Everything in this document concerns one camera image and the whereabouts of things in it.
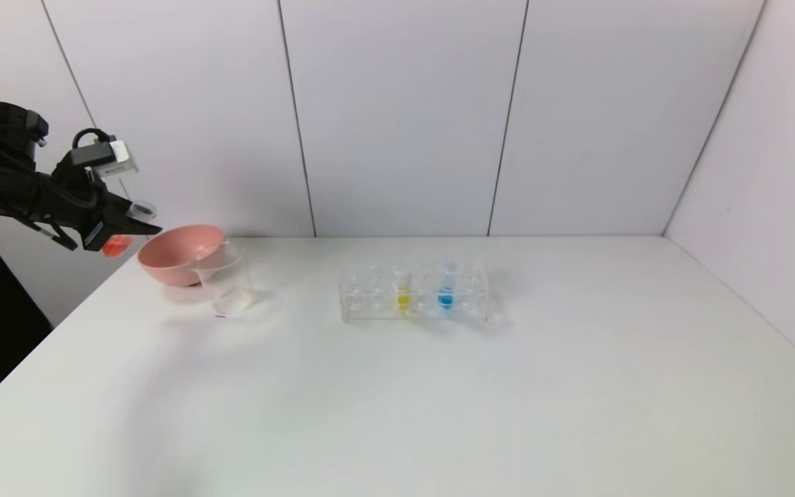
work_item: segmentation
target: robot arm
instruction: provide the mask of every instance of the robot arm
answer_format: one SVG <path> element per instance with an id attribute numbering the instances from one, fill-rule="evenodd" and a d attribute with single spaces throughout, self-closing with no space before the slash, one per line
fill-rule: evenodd
<path id="1" fill-rule="evenodd" d="M 97 142 L 79 147 L 88 133 Z M 85 251 L 100 251 L 113 235 L 155 235 L 158 226 L 129 215 L 130 202 L 106 188 L 101 176 L 126 167 L 123 142 L 99 129 L 85 129 L 72 141 L 50 175 L 35 170 L 35 146 L 44 146 L 48 123 L 34 111 L 0 101 L 0 216 L 13 217 L 74 251 L 64 228 L 79 232 Z M 51 233 L 39 226 L 48 224 Z"/>

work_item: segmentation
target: clear beaker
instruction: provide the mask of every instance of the clear beaker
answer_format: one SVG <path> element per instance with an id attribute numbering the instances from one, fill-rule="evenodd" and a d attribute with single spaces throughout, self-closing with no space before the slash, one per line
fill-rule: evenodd
<path id="1" fill-rule="evenodd" d="M 218 314 L 236 314 L 256 301 L 256 290 L 240 245 L 224 242 L 219 246 L 205 246 L 195 253 L 189 268 L 198 273 Z"/>

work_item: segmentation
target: black cable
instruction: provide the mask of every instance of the black cable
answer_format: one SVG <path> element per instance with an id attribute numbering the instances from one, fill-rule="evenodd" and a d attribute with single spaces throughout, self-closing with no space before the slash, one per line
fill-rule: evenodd
<path id="1" fill-rule="evenodd" d="M 91 133 L 97 135 L 97 139 L 101 142 L 111 141 L 110 135 L 107 135 L 104 130 L 97 129 L 95 127 L 88 127 L 79 131 L 78 133 L 75 133 L 75 138 L 72 138 L 72 148 L 78 148 L 80 139 L 85 135 L 90 135 Z"/>
<path id="2" fill-rule="evenodd" d="M 78 248 L 79 245 L 75 242 L 75 240 L 70 238 L 69 235 L 66 235 L 63 229 L 60 229 L 60 226 L 57 226 L 56 223 L 48 221 L 48 223 L 54 229 L 54 231 L 57 232 L 57 234 L 54 235 L 54 233 L 48 232 L 48 230 L 32 222 L 32 220 L 30 220 L 29 217 L 26 217 L 23 212 L 12 207 L 12 205 L 4 201 L 2 197 L 0 197 L 0 205 L 2 206 L 2 210 L 5 211 L 6 214 L 9 214 L 9 216 L 12 217 L 14 220 L 16 220 L 18 223 L 23 224 L 23 226 L 26 226 L 32 229 L 33 231 L 43 233 L 48 238 L 54 240 L 54 242 L 56 242 L 57 245 L 65 246 L 67 249 L 70 249 L 70 251 L 75 251 L 75 249 Z"/>
<path id="3" fill-rule="evenodd" d="M 41 173 L 32 170 L 31 167 L 26 166 L 26 164 L 23 164 L 17 158 L 12 157 L 12 155 L 6 154 L 6 152 L 0 150 L 0 157 L 4 158 L 5 160 L 9 161 L 12 164 L 15 164 L 15 166 L 18 166 L 20 169 L 24 170 L 27 176 L 29 176 L 32 179 L 35 179 L 36 182 L 39 182 L 42 186 L 44 186 L 44 188 L 50 189 L 52 192 L 57 194 L 57 196 L 59 196 L 63 200 L 70 202 L 70 204 L 80 208 L 97 207 L 97 192 L 95 192 L 93 189 L 91 191 L 92 194 L 91 201 L 85 202 L 79 198 L 76 198 L 75 196 L 72 196 L 72 194 L 60 188 L 60 186 L 57 186 L 56 184 L 52 183 L 47 176 L 42 176 Z"/>

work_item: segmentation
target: test tube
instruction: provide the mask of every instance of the test tube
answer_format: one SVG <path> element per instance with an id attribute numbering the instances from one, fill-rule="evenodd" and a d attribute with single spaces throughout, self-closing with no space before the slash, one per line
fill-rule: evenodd
<path id="1" fill-rule="evenodd" d="M 395 269 L 395 290 L 397 291 L 395 305 L 401 311 L 406 311 L 410 307 L 410 302 L 413 301 L 413 295 L 410 293 L 410 283 L 410 271 Z"/>
<path id="2" fill-rule="evenodd" d="M 441 269 L 441 289 L 438 291 L 438 303 L 443 309 L 452 309 L 455 289 L 455 264 L 443 264 Z"/>
<path id="3" fill-rule="evenodd" d="M 128 208 L 124 215 L 143 223 L 149 223 L 149 221 L 155 218 L 155 205 L 138 200 L 130 205 L 130 208 Z M 104 253 L 105 257 L 119 257 L 119 255 L 122 255 L 124 252 L 124 249 L 128 248 L 132 242 L 133 235 L 113 235 L 110 236 L 110 239 L 106 240 L 101 252 Z"/>

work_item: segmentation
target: red object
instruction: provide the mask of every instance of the red object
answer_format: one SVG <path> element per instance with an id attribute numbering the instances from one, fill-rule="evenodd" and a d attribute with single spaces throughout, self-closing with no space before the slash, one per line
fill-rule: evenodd
<path id="1" fill-rule="evenodd" d="M 119 257 L 133 242 L 131 235 L 113 235 L 101 249 L 106 257 Z"/>
<path id="2" fill-rule="evenodd" d="M 195 285 L 201 279 L 189 269 L 189 263 L 201 249 L 214 252 L 225 239 L 223 230 L 212 224 L 189 224 L 146 242 L 137 253 L 137 260 L 149 276 L 165 285 Z"/>

